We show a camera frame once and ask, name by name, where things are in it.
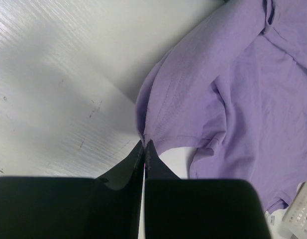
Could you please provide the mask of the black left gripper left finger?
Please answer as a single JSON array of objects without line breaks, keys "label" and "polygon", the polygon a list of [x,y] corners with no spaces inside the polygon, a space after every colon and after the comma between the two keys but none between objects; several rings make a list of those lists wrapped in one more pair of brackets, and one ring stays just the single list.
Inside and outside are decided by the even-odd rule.
[{"label": "black left gripper left finger", "polygon": [[136,239],[144,149],[97,178],[0,177],[0,239]]}]

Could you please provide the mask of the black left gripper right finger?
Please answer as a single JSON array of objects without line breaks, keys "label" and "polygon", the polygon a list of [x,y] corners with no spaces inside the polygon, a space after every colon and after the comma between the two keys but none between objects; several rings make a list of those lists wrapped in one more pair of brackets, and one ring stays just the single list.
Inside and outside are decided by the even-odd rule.
[{"label": "black left gripper right finger", "polygon": [[269,239],[255,189],[239,179],[180,179],[149,141],[145,159],[147,239]]}]

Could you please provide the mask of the purple t-shirt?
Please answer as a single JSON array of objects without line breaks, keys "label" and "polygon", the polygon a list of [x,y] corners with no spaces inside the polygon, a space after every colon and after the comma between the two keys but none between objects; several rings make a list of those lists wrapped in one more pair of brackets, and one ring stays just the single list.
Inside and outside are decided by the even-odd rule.
[{"label": "purple t-shirt", "polygon": [[228,0],[146,77],[136,128],[158,154],[196,152],[191,179],[236,178],[264,211],[307,180],[307,0]]}]

